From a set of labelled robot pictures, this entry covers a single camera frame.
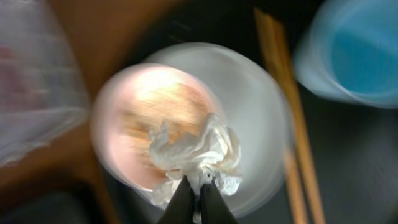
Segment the light blue cup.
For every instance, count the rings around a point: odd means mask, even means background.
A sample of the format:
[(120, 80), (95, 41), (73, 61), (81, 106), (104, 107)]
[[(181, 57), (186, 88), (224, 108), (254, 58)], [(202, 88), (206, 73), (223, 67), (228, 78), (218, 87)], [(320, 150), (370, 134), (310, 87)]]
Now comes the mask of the light blue cup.
[(297, 46), (294, 71), (319, 97), (396, 108), (397, 0), (325, 1)]

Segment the white napkin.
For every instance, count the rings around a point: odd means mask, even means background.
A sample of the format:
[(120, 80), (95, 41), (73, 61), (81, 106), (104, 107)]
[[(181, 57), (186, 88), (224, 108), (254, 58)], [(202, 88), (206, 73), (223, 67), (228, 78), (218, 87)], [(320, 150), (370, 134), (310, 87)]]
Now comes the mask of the white napkin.
[(215, 181), (222, 196), (234, 195), (243, 178), (240, 173), (241, 146), (235, 132), (211, 113), (199, 136), (190, 133), (169, 141), (169, 128), (162, 123), (158, 133), (150, 133), (150, 158), (167, 180), (156, 184), (150, 202), (163, 206), (170, 202), (185, 177), (195, 195), (205, 184)]

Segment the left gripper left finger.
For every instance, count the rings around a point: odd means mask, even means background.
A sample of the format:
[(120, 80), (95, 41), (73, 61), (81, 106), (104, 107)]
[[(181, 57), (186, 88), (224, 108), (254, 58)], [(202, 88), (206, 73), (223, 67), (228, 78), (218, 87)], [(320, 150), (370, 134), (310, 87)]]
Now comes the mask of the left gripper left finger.
[(157, 224), (191, 224), (195, 194), (184, 176)]

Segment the food scraps and rice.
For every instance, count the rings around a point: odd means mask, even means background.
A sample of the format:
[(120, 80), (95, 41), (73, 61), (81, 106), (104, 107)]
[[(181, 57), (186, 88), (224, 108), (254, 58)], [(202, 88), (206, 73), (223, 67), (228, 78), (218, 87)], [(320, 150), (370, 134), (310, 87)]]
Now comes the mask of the food scraps and rice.
[(181, 83), (139, 90), (123, 104), (123, 131), (129, 145), (146, 167), (153, 168), (149, 146), (165, 123), (169, 141), (184, 133), (198, 135), (212, 106), (195, 88)]

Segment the round black serving tray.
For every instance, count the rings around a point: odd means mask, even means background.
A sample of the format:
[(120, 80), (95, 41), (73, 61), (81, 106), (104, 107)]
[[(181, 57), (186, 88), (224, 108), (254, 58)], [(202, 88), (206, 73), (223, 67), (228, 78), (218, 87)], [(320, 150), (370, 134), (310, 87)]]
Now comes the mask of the round black serving tray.
[[(187, 1), (148, 23), (122, 67), (164, 47), (209, 42), (264, 63), (254, 22), (267, 1)], [(338, 103), (300, 86), (328, 223), (397, 222), (397, 111)]]

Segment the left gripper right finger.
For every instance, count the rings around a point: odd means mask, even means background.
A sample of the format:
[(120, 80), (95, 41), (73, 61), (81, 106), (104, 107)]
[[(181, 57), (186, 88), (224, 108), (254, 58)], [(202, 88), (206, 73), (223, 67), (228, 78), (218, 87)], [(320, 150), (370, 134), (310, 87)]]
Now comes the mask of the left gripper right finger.
[(202, 224), (238, 224), (214, 183), (202, 186), (200, 205)]

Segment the wooden chopstick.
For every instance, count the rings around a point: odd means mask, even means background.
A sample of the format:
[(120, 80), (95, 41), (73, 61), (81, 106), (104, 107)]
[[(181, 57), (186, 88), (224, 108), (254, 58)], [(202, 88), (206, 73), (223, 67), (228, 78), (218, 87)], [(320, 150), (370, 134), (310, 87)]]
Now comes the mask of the wooden chopstick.
[(284, 152), (284, 169), (293, 223), (308, 224), (307, 208), (303, 196), (299, 168), (294, 151), (289, 147)]
[(287, 102), (292, 134), (287, 148), (291, 148), (295, 154), (307, 212), (312, 215), (314, 223), (326, 224), (302, 100), (294, 78), (284, 26), (258, 7), (254, 8), (254, 18), (266, 70), (276, 80)]

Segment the grey plate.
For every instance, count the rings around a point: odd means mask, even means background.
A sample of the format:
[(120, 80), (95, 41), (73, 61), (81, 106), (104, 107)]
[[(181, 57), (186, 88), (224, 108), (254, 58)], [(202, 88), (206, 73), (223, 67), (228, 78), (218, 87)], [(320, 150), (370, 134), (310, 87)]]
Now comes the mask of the grey plate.
[(284, 181), (289, 132), (284, 97), (274, 79), (247, 57), (209, 43), (173, 45), (145, 61), (187, 72), (217, 97), (241, 145), (243, 181), (224, 199), (233, 215), (243, 217), (267, 203)]

